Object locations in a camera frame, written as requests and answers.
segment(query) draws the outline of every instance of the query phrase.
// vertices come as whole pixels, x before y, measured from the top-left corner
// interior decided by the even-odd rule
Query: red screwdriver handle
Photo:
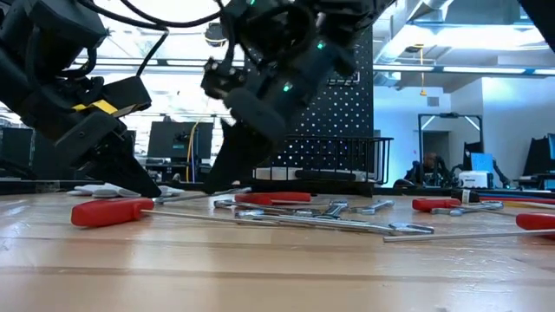
[[[555,215],[546,213],[520,213],[517,225],[524,230],[552,230],[555,229]],[[545,236],[555,239],[555,235]]]
[[[431,212],[434,208],[452,208],[460,206],[460,200],[457,198],[450,199],[413,199],[413,209],[417,211]]]
[[[304,192],[268,192],[235,195],[235,201],[238,203],[272,205],[274,200],[309,203],[312,197],[309,193]]]
[[[77,205],[71,211],[71,223],[77,226],[100,227],[140,220],[141,210],[154,209],[149,198],[114,198],[94,200]]]

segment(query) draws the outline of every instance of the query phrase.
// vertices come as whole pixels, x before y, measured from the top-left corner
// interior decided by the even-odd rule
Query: yellow cable
[[[208,104],[210,104],[210,100],[206,102],[205,111],[202,114],[205,114],[206,110],[208,110]],[[191,161],[191,155],[193,154],[194,131],[197,129],[197,126],[203,119],[204,117],[200,117],[191,130],[191,136],[189,137],[189,147],[187,148],[187,164],[189,163],[189,161]],[[189,183],[189,165],[187,165],[185,168],[185,181]]]

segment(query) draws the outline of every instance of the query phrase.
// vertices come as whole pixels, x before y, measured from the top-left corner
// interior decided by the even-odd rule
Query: desk
[[[386,198],[394,210],[366,218],[443,233],[516,229],[508,217],[432,216],[413,212],[410,197]],[[83,200],[0,197],[2,312],[553,311],[555,242],[539,237],[384,244],[163,217],[82,230],[69,212]],[[207,199],[163,210],[214,213]]]

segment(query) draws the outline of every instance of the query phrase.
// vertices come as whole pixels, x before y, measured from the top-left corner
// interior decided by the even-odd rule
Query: blue screen
[[[493,173],[493,155],[489,153],[471,153],[470,162],[473,171]]]

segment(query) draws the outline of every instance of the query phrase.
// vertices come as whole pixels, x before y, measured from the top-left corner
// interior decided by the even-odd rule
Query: white wall
[[[484,100],[482,96],[481,79],[467,84],[465,87],[451,93],[451,110],[459,114],[484,113]],[[480,132],[467,120],[459,118],[452,120],[451,133],[449,134],[449,167],[462,163],[464,143],[480,141]]]
[[[414,160],[419,158],[418,114],[448,113],[451,111],[449,94],[442,88],[427,88],[428,96],[440,97],[439,107],[428,107],[428,99],[420,96],[420,88],[374,87],[374,129],[382,137],[394,138],[389,154],[389,183],[402,179]],[[448,131],[444,120],[434,120],[427,130]]]
[[[555,78],[483,78],[484,141],[509,179],[524,171],[531,138],[555,133]]]

